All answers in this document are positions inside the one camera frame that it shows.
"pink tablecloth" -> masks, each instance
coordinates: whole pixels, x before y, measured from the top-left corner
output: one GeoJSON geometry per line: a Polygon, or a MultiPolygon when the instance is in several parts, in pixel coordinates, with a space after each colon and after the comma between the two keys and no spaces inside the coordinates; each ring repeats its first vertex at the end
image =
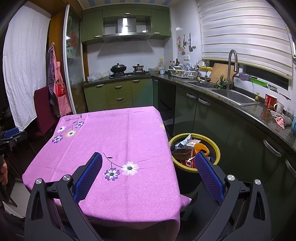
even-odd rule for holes
{"type": "Polygon", "coordinates": [[[84,165],[94,152],[102,154],[103,166],[79,203],[85,215],[104,226],[135,229],[166,221],[166,240],[175,240],[179,213],[190,199],[180,195],[167,135],[154,107],[62,117],[23,182],[32,189],[37,178],[57,181],[84,165]],[[112,157],[112,166],[103,153],[112,157]]]}

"white mug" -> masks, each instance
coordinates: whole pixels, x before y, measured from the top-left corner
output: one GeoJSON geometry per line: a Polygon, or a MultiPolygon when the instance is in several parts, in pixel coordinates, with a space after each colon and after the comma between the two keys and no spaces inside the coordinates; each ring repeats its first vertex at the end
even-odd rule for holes
{"type": "Polygon", "coordinates": [[[276,104],[274,104],[274,110],[275,111],[283,111],[284,110],[284,105],[280,102],[277,102],[276,104]]]}

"blue gripper pad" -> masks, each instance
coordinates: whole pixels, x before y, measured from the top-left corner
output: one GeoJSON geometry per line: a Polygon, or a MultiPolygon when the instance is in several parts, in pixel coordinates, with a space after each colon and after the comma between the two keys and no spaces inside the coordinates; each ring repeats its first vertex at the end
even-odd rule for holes
{"type": "Polygon", "coordinates": [[[84,172],[75,184],[75,194],[73,199],[77,204],[79,201],[86,198],[94,180],[101,170],[103,163],[102,155],[100,153],[95,153],[88,163],[88,166],[85,168],[84,172]]]}
{"type": "Polygon", "coordinates": [[[216,200],[219,204],[224,200],[223,184],[215,174],[207,160],[201,153],[197,153],[194,158],[195,167],[198,170],[202,181],[204,182],[212,199],[216,200]]]}
{"type": "Polygon", "coordinates": [[[15,128],[13,128],[13,129],[11,129],[9,131],[6,131],[3,136],[5,138],[10,138],[10,137],[12,137],[12,136],[14,136],[14,135],[16,135],[18,133],[19,133],[19,129],[17,127],[15,127],[15,128]]]}

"pot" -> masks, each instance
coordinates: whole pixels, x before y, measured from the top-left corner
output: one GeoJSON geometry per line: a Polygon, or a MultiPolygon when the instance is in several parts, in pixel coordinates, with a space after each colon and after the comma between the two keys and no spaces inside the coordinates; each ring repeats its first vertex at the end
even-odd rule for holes
{"type": "Polygon", "coordinates": [[[126,70],[126,66],[124,64],[117,63],[116,65],[113,65],[110,69],[112,73],[124,73],[126,70]]]}
{"type": "Polygon", "coordinates": [[[140,64],[137,64],[137,66],[133,66],[135,71],[143,71],[143,67],[144,67],[144,65],[140,66],[140,64]]]}

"yellow rim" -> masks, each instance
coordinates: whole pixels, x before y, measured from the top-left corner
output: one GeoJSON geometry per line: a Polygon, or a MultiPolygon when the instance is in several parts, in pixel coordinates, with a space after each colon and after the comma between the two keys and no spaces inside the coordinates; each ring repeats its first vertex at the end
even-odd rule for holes
{"type": "MultiPolygon", "coordinates": [[[[173,137],[170,141],[169,141],[169,145],[171,146],[172,143],[174,143],[177,139],[179,139],[180,137],[187,137],[190,133],[183,133],[183,134],[179,134],[175,137],[173,137]]],[[[192,137],[195,137],[195,138],[199,138],[199,139],[202,139],[208,143],[211,144],[211,146],[214,148],[215,152],[216,152],[216,160],[214,162],[214,165],[217,165],[218,162],[220,161],[220,150],[218,148],[218,146],[216,145],[215,142],[213,142],[211,139],[205,137],[205,136],[202,136],[202,135],[199,135],[199,134],[194,134],[194,133],[191,133],[191,136],[192,137]]],[[[184,166],[182,165],[180,162],[178,162],[173,156],[172,156],[172,159],[173,159],[173,162],[174,164],[179,167],[180,169],[184,170],[184,171],[187,171],[187,172],[198,172],[198,170],[196,168],[191,168],[191,167],[187,167],[187,166],[184,166]]]]}

